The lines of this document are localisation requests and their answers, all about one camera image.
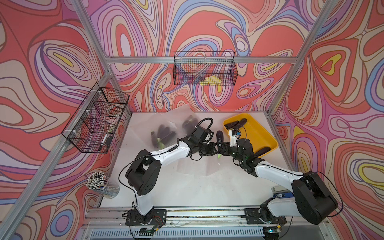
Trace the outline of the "clear zip-top bag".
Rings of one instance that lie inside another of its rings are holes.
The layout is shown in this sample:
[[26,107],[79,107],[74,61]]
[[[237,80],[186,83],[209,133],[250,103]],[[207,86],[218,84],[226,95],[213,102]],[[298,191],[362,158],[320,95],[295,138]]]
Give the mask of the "clear zip-top bag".
[[[165,117],[161,114],[133,114],[133,119],[130,123],[130,128],[139,138],[139,140],[144,144],[144,148],[149,152],[162,150],[160,148],[154,148],[151,142],[151,132],[154,131],[156,134],[160,125],[165,125],[170,127],[171,131],[176,132],[176,127],[171,124]],[[177,133],[175,139],[171,142],[170,145],[173,145],[177,142]]]
[[182,105],[167,113],[167,119],[176,127],[178,138],[189,135],[201,121],[190,105]]
[[197,154],[184,158],[177,163],[177,173],[186,175],[187,177],[208,177],[217,173],[225,166],[225,162],[230,160],[229,157],[223,155],[206,156],[198,159]]

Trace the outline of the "dark purple eggplant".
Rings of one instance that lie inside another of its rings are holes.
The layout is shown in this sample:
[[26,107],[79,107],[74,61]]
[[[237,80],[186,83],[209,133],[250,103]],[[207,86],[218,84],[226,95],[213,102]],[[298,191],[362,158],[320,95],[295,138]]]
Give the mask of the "dark purple eggplant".
[[154,148],[158,148],[158,138],[154,131],[151,132],[151,142]]

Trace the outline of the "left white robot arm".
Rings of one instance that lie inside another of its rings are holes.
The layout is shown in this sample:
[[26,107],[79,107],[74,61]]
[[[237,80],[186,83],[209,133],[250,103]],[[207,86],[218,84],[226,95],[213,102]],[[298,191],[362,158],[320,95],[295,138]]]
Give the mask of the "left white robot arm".
[[186,137],[160,151],[142,150],[127,170],[125,177],[133,188],[136,198],[135,210],[141,216],[148,215],[154,208],[151,190],[155,187],[161,168],[180,159],[198,154],[201,158],[218,153],[216,144],[211,140],[213,131],[203,127],[195,129]]

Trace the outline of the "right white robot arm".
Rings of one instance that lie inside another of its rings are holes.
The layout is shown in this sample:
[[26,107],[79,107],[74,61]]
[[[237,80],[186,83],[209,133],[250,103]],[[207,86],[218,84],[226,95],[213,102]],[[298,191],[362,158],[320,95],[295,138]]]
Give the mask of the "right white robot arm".
[[271,222],[278,217],[302,217],[307,222],[318,225],[330,217],[338,207],[338,202],[321,177],[312,171],[300,173],[289,171],[266,162],[261,156],[271,150],[262,147],[253,151],[249,139],[239,139],[234,143],[217,139],[219,154],[229,156],[247,174],[269,180],[287,189],[291,198],[273,197],[260,205],[257,216],[262,222]]

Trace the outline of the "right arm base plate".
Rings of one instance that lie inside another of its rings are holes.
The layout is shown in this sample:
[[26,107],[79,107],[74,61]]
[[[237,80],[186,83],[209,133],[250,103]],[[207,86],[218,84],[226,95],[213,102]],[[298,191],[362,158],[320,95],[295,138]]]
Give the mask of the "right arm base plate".
[[242,218],[246,219],[248,225],[285,225],[285,217],[275,217],[266,208],[246,208]]

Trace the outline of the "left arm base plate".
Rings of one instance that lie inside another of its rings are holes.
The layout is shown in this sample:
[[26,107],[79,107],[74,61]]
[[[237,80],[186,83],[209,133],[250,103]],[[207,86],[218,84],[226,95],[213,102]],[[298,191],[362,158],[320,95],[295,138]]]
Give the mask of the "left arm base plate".
[[133,208],[127,213],[122,214],[126,218],[126,226],[163,226],[166,223],[166,209],[152,209],[146,215],[141,215],[138,210]]

